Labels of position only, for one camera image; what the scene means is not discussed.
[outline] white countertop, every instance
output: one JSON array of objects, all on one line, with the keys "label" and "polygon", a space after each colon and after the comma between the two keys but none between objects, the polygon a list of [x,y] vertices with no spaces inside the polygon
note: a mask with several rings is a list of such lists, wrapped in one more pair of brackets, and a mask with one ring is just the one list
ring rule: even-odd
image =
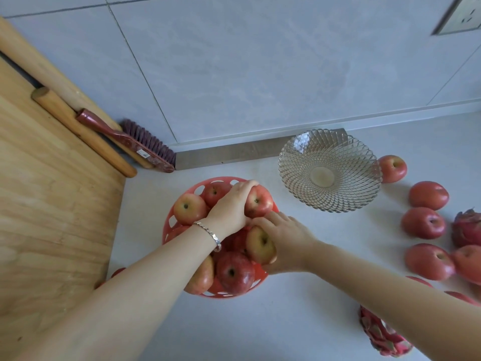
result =
[{"label": "white countertop", "polygon": [[[408,164],[400,182],[386,184],[378,197],[355,212],[315,210],[284,187],[277,158],[160,174],[139,170],[126,184],[113,245],[109,275],[157,248],[167,213],[187,188],[204,179],[231,175],[255,178],[271,192],[277,206],[306,224],[320,239],[408,275],[405,249],[422,242],[399,227],[409,208],[407,190],[423,180],[441,183],[451,199],[440,210],[449,223],[459,211],[481,209],[481,117],[479,114],[373,127],[348,132],[381,157],[396,154]],[[451,250],[449,231],[430,243]],[[471,295],[454,277],[442,290]],[[250,293],[232,299],[209,299],[183,293],[157,331],[141,360],[381,360],[363,333],[358,304],[310,274],[269,276]],[[414,350],[404,359],[427,359]]]}]

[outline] wooden rolling pin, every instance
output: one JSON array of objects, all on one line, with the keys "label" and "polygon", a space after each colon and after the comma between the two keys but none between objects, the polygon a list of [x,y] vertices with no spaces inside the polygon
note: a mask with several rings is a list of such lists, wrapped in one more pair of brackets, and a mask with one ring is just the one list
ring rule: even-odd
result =
[{"label": "wooden rolling pin", "polygon": [[[66,78],[53,64],[49,62],[38,50],[28,43],[24,37],[4,18],[0,17],[0,51],[23,68],[28,74],[42,85],[54,91],[72,109],[79,112],[88,109],[105,121],[109,127],[122,130],[122,127],[107,115],[101,108],[88,98],[72,81]],[[154,165],[132,152],[124,145],[111,139],[117,146],[125,151],[144,168],[154,168]]]},{"label": "wooden rolling pin", "polygon": [[125,177],[134,177],[137,170],[123,159],[97,133],[83,126],[75,119],[76,112],[60,96],[48,87],[41,87],[32,92],[32,99],[53,117],[65,125],[72,133],[82,139],[89,147],[119,170]]}]

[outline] electrical outlet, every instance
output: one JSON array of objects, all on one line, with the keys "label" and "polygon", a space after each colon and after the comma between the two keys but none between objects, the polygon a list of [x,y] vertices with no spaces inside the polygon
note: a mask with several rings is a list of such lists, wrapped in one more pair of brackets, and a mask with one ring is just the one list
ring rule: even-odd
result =
[{"label": "electrical outlet", "polygon": [[457,0],[437,34],[464,32],[481,26],[481,0]]}]

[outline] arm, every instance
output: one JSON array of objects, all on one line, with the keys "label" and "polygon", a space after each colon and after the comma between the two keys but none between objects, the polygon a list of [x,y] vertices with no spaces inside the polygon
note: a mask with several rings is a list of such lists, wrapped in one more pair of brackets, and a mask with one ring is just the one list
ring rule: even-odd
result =
[{"label": "arm", "polygon": [[383,319],[432,360],[481,358],[481,310],[397,275],[343,249],[318,241],[283,213],[255,218],[272,239],[277,259],[270,274],[310,272]]},{"label": "arm", "polygon": [[[202,219],[220,241],[247,224],[244,205],[256,184],[237,183]],[[17,361],[136,359],[214,248],[193,225],[94,291]]]}]

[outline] hand brush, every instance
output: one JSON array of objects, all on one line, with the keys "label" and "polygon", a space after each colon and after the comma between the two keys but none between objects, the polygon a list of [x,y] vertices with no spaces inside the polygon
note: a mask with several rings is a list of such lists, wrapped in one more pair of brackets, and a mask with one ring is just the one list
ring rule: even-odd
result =
[{"label": "hand brush", "polygon": [[160,171],[173,172],[176,165],[176,154],[157,137],[154,137],[145,128],[140,127],[131,120],[121,123],[123,132],[112,129],[93,112],[82,109],[76,119],[86,127],[115,139],[144,157]]}]

